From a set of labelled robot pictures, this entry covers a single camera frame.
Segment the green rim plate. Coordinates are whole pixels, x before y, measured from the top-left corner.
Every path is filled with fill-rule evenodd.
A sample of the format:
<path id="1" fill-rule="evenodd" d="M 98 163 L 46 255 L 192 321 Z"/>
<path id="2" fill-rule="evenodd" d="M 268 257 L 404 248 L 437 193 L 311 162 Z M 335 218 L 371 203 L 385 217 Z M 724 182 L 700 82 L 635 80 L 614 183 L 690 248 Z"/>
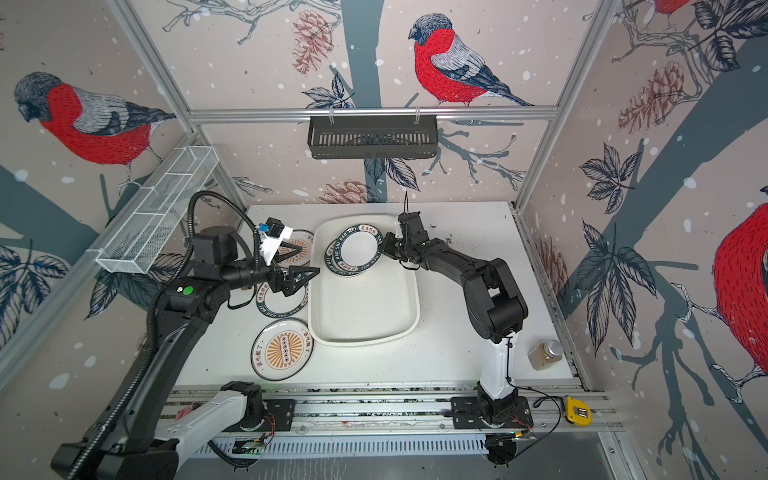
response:
<path id="1" fill-rule="evenodd" d="M 256 294 L 256 306 L 263 316 L 282 319 L 300 312 L 307 305 L 308 299 L 307 287 L 291 296 L 285 296 L 281 292 L 273 292 L 267 283 L 262 283 Z"/>
<path id="2" fill-rule="evenodd" d="M 380 258 L 383 236 L 370 224 L 357 224 L 345 229 L 339 236 L 342 266 L 358 267 L 363 273 Z"/>
<path id="3" fill-rule="evenodd" d="M 324 262 L 326 267 L 334 274 L 341 277 L 353 277 L 361 273 L 358 267 L 345 267 L 340 263 L 341 260 L 341 248 L 339 246 L 340 238 L 337 237 L 331 241 L 326 247 L 324 253 Z"/>

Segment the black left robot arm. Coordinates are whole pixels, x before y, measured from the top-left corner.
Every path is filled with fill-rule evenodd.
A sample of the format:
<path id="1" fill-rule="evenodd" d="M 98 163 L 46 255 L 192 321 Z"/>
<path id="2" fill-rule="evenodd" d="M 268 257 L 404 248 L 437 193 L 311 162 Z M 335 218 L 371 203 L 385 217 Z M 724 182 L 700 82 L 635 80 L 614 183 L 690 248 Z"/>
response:
<path id="1" fill-rule="evenodd" d="M 275 241 L 285 255 L 297 248 L 281 239 L 288 227 L 271 218 L 253 227 L 245 243 L 228 226 L 209 227 L 191 236 L 181 276 L 172 278 L 147 310 L 142 354 L 115 396 L 77 443 L 56 451 L 52 469 L 64 479 L 172 479 L 200 447 L 225 428 L 241 422 L 257 426 L 264 417 L 261 389 L 249 382 L 227 383 L 217 396 L 167 434 L 157 426 L 164 402 L 192 350 L 214 322 L 231 293 L 268 285 L 285 296 L 296 294 L 319 273 L 316 267 L 280 267 L 261 253 Z"/>

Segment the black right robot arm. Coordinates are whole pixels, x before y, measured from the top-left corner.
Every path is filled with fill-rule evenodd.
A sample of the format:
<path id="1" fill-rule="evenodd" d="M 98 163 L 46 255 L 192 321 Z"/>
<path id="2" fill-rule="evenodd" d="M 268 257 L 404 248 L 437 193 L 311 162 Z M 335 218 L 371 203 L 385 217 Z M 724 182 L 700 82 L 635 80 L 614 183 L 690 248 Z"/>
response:
<path id="1" fill-rule="evenodd" d="M 483 260 L 431 238 L 418 212 L 397 217 L 401 235 L 385 235 L 379 251 L 408 268 L 412 265 L 443 275 L 462 288 L 468 319 L 485 341 L 477 387 L 478 416 L 492 428 L 532 428 L 530 408 L 513 385 L 510 373 L 517 334 L 529 315 L 527 303 L 508 264 Z"/>

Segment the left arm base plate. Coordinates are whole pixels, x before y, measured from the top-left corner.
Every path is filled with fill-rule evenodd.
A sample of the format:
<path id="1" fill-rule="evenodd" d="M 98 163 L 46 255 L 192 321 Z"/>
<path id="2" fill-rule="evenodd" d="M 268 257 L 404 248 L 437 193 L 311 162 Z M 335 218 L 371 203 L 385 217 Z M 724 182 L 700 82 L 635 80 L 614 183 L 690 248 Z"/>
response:
<path id="1" fill-rule="evenodd" d="M 292 399 L 267 399 L 259 420 L 243 419 L 235 429 L 238 432 L 287 432 L 291 430 L 296 401 Z"/>

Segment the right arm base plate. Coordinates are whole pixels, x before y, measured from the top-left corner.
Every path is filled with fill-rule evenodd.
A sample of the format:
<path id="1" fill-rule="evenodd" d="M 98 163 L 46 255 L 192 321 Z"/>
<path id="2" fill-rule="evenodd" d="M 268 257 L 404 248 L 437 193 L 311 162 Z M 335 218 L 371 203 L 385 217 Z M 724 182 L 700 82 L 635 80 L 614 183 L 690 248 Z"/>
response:
<path id="1" fill-rule="evenodd" d="M 448 410 L 453 427 L 470 429 L 523 429 L 533 428 L 528 399 L 509 395 L 501 400 L 486 397 L 452 397 Z"/>

